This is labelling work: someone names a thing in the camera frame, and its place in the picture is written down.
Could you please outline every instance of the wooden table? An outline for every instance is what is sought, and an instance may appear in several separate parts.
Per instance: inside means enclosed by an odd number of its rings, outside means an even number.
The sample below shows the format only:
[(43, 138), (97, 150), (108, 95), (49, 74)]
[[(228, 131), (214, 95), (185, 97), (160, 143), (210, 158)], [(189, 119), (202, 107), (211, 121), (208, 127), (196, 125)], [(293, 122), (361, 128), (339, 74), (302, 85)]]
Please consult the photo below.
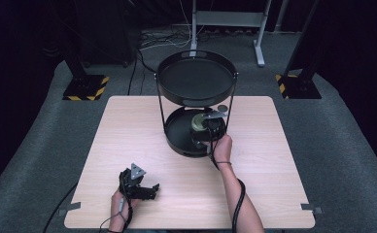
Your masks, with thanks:
[[(161, 98), (165, 117), (179, 108)], [(312, 212), (300, 207), (308, 200), (272, 99), (235, 96), (227, 133), (232, 166), (264, 228), (313, 227)], [(208, 157), (185, 157), (168, 146), (157, 96), (110, 98), (72, 200), (81, 208), (68, 212), (65, 225), (98, 228), (110, 216), (119, 173), (131, 163), (147, 172), (141, 186), (160, 183), (160, 190), (135, 208), (130, 229), (231, 228), (219, 171)]]

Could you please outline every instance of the gray carpet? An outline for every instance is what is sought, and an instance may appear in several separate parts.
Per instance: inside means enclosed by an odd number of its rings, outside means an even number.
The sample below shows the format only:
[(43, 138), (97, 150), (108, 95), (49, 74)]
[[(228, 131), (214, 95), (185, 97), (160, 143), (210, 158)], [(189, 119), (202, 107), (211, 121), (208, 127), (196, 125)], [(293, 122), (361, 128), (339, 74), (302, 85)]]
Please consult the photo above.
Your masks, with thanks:
[[(323, 99), (285, 100), (280, 94), (274, 77), (284, 72), (298, 37), (267, 33), (264, 68), (257, 67), (255, 37), (210, 39), (198, 49), (218, 52), (233, 62), (239, 72), (236, 95), (273, 98), (308, 199), (325, 211), (313, 229), (301, 232), (377, 232), (377, 158), (337, 91), (315, 76)], [(146, 64), (156, 68), (180, 50), (168, 46), (142, 53)], [(64, 62), (59, 64), (41, 112), (0, 178), (0, 232), (43, 230), (54, 207), (80, 177), (108, 98), (127, 93), (132, 68), (91, 66), (89, 74), (110, 77), (106, 90), (98, 101), (75, 102), (61, 100), (71, 74)], [(130, 94), (139, 95), (141, 84), (142, 95), (156, 95), (154, 75), (138, 62)], [(98, 231), (67, 229), (63, 221), (63, 216), (55, 216), (48, 232)]]

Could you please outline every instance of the dark background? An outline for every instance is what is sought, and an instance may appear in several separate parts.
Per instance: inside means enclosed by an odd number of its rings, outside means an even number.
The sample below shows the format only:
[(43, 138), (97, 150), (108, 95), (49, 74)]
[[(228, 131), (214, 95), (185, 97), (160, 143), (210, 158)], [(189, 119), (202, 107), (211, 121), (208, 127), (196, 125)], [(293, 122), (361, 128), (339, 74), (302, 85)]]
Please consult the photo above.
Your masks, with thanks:
[[(133, 1), (142, 28), (184, 20), (179, 1)], [(198, 9), (208, 10), (210, 2)], [(0, 1), (0, 175), (12, 159), (47, 96), (53, 71), (63, 60), (55, 39), (48, 1)], [(75, 1), (52, 1), (67, 25), (78, 28)], [(282, 0), (273, 0), (267, 30), (273, 31)], [(190, 20), (191, 1), (183, 1)], [(264, 1), (215, 1), (214, 10), (262, 11)], [(313, 1), (290, 1), (283, 31), (300, 31)], [(333, 23), (332, 33), (324, 28)], [(66, 33), (76, 52), (81, 41), (72, 30)], [(327, 37), (326, 52), (319, 57), (317, 73), (340, 93), (377, 155), (377, 1), (324, 0), (315, 12), (297, 48), (293, 69), (304, 69), (313, 50)]]

